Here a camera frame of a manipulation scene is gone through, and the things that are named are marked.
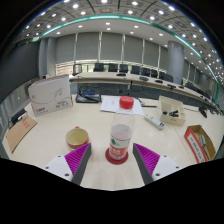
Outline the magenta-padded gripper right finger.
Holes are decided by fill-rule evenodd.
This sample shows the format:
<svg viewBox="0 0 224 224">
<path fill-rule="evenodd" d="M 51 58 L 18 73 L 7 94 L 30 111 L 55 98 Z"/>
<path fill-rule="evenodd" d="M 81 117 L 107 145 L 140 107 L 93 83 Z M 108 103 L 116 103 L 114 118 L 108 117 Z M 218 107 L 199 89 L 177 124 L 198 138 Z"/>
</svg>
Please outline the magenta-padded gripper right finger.
<svg viewBox="0 0 224 224">
<path fill-rule="evenodd" d="M 133 154 L 145 185 L 181 170 L 168 155 L 159 155 L 137 143 L 133 144 Z"/>
</svg>

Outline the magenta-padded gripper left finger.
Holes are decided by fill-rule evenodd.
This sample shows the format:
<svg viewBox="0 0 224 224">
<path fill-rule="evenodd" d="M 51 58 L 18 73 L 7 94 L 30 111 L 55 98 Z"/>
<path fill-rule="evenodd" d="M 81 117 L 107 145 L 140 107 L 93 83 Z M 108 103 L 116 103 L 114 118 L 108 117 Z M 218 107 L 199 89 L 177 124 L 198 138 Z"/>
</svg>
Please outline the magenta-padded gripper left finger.
<svg viewBox="0 0 224 224">
<path fill-rule="evenodd" d="M 80 185 L 91 155 L 91 144 L 83 145 L 67 155 L 53 158 L 44 169 L 65 180 Z"/>
</svg>

